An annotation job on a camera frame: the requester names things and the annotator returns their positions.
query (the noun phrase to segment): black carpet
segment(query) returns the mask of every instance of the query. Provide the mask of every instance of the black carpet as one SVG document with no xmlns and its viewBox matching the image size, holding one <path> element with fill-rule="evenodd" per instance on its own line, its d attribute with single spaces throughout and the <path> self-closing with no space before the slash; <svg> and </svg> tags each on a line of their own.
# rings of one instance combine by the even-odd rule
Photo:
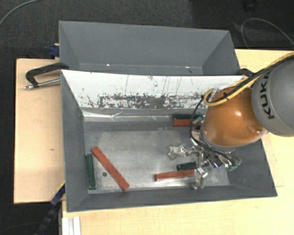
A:
<svg viewBox="0 0 294 235">
<path fill-rule="evenodd" d="M 0 0 L 0 20 L 25 1 Z M 0 235 L 33 234 L 49 209 L 46 203 L 13 205 L 15 58 L 51 58 L 48 49 L 58 42 L 58 20 L 226 29 L 236 48 L 294 50 L 285 35 L 264 21 L 248 21 L 241 32 L 246 20 L 259 18 L 294 44 L 294 0 L 259 0 L 252 13 L 244 12 L 242 1 L 48 0 L 10 15 L 0 28 Z M 49 234 L 56 230 L 54 224 Z"/>
</svg>

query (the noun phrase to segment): yellow cable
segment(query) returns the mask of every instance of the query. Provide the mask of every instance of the yellow cable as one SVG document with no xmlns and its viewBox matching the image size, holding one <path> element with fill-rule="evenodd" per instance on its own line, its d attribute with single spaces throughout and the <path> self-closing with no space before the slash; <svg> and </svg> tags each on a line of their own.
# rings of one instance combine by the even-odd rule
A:
<svg viewBox="0 0 294 235">
<path fill-rule="evenodd" d="M 269 64 L 268 66 L 266 66 L 265 68 L 263 68 L 263 70 L 265 70 L 265 69 L 268 69 L 269 67 L 271 67 L 271 66 L 273 66 L 273 65 L 275 65 L 275 64 L 277 64 L 278 62 L 281 62 L 281 61 L 283 61 L 284 59 L 286 59 L 286 58 L 289 58 L 289 57 L 292 57 L 292 56 L 294 56 L 294 51 L 293 52 L 291 52 L 291 53 L 288 53 L 288 54 L 286 54 L 286 55 L 284 55 L 284 56 L 282 56 L 282 57 L 280 57 L 280 58 L 278 58 L 278 59 L 276 59 L 275 61 L 273 61 L 271 64 Z M 215 102 L 209 102 L 208 100 L 207 100 L 207 98 L 211 95 L 211 93 L 214 91 L 214 89 L 210 89 L 209 91 L 207 91 L 206 93 L 205 93 L 205 95 L 204 95 L 204 103 L 206 104 L 206 105 L 208 105 L 208 106 L 216 106 L 216 105 L 220 105 L 220 104 L 223 104 L 223 103 L 225 103 L 226 101 L 228 101 L 228 100 L 230 100 L 231 98 L 233 98 L 233 97 L 235 97 L 237 94 L 239 94 L 239 93 L 241 93 L 243 90 L 245 90 L 247 87 L 250 87 L 260 76 L 262 76 L 262 74 L 261 75 L 259 75 L 259 76 L 257 76 L 257 77 L 255 77 L 253 80 L 251 80 L 249 83 L 247 83 L 247 84 L 245 84 L 244 86 L 242 86 L 241 88 L 239 88 L 236 92 L 234 92 L 233 94 L 231 94 L 231 95 L 229 95 L 229 96 L 227 96 L 227 98 L 224 98 L 224 99 L 222 99 L 222 100 L 220 100 L 220 101 L 215 101 Z M 238 83 L 241 83 L 241 82 L 243 82 L 245 79 L 241 79 L 241 80 L 239 80 L 239 81 L 237 81 L 237 82 L 235 82 L 234 84 L 232 84 L 231 86 L 234 86 L 234 85 L 237 85 Z"/>
</svg>

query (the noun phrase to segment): black clamp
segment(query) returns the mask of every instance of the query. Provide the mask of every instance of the black clamp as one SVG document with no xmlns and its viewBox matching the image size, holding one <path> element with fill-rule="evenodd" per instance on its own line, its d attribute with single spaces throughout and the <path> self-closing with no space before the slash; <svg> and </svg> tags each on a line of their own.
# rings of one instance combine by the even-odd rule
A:
<svg viewBox="0 0 294 235">
<path fill-rule="evenodd" d="M 56 70 L 69 70 L 69 67 L 64 63 L 56 63 L 53 65 L 47 65 L 47 66 L 43 66 L 43 67 L 36 68 L 33 70 L 29 70 L 26 73 L 25 77 L 31 83 L 31 85 L 25 86 L 25 89 L 33 89 L 33 88 L 38 88 L 43 85 L 48 85 L 48 84 L 60 82 L 60 78 L 58 78 L 58 79 L 50 80 L 47 82 L 38 83 L 36 81 L 36 79 L 34 78 L 35 76 L 45 74 L 45 73 L 48 73 L 51 71 L 56 71 Z"/>
</svg>

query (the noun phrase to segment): black cable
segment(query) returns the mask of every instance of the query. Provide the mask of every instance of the black cable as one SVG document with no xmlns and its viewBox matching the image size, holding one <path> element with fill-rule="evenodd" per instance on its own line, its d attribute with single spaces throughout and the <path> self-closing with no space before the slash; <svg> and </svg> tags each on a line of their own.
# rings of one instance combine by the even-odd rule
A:
<svg viewBox="0 0 294 235">
<path fill-rule="evenodd" d="M 237 156 L 234 156 L 232 154 L 227 154 L 225 152 L 212 149 L 210 146 L 208 146 L 208 145 L 206 145 L 206 144 L 204 144 L 204 143 L 199 142 L 198 140 L 196 140 L 195 137 L 193 136 L 193 134 L 192 134 L 193 119 L 194 119 L 194 116 L 196 114 L 196 111 L 198 110 L 198 108 L 199 108 L 199 106 L 200 106 L 200 104 L 202 102 L 203 102 L 203 96 L 201 96 L 201 99 L 200 99 L 199 103 L 196 105 L 196 107 L 195 107 L 195 109 L 194 109 L 194 111 L 192 113 L 192 116 L 191 116 L 191 121 L 190 121 L 190 137 L 191 137 L 191 140 L 193 142 L 195 142 L 197 145 L 199 145 L 200 147 L 202 147 L 206 151 L 210 151 L 212 153 L 216 153 L 216 154 L 222 155 L 222 156 L 226 157 L 226 159 L 228 159 L 229 161 L 231 161 L 231 158 L 236 159 L 238 161 L 238 164 L 240 164 L 241 163 L 241 159 L 238 158 Z"/>
<path fill-rule="evenodd" d="M 216 99 L 215 101 L 212 101 L 210 102 L 209 101 L 209 98 L 210 98 L 210 95 L 208 95 L 207 97 L 207 101 L 209 103 L 217 103 L 217 102 L 220 102 L 221 100 L 224 100 L 224 99 L 227 99 L 227 97 L 231 96 L 232 94 L 234 94 L 236 91 L 238 91 L 240 88 L 242 88 L 243 86 L 245 86 L 246 84 L 248 84 L 249 82 L 251 82 L 253 79 L 255 79 L 256 77 L 268 72 L 268 71 L 271 71 L 272 69 L 274 69 L 275 67 L 277 67 L 278 65 L 282 64 L 282 63 L 285 63 L 286 61 L 290 60 L 290 59 L 293 59 L 294 58 L 294 55 L 293 56 L 290 56 L 290 57 L 287 57 L 283 60 L 280 60 L 279 62 L 269 66 L 269 67 L 266 67 L 256 73 L 254 73 L 253 75 L 251 75 L 249 78 L 247 78 L 246 80 L 244 80 L 243 82 L 241 82 L 240 84 L 238 84 L 233 90 L 231 90 L 230 92 L 228 93 L 224 93 L 222 97 Z"/>
</svg>

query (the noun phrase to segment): wooden table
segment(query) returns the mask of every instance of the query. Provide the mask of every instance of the wooden table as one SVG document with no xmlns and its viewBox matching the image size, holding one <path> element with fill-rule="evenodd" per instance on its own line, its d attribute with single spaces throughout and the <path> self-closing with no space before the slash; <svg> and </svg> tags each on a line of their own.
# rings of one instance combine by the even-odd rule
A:
<svg viewBox="0 0 294 235">
<path fill-rule="evenodd" d="M 242 68 L 257 71 L 288 51 L 236 50 Z M 18 59 L 14 203 L 50 201 L 64 180 L 60 86 L 26 91 L 28 70 L 58 60 Z M 58 74 L 41 76 L 41 81 Z M 263 137 L 278 197 L 86 212 L 80 216 L 87 234 L 293 234 L 294 138 Z"/>
</svg>

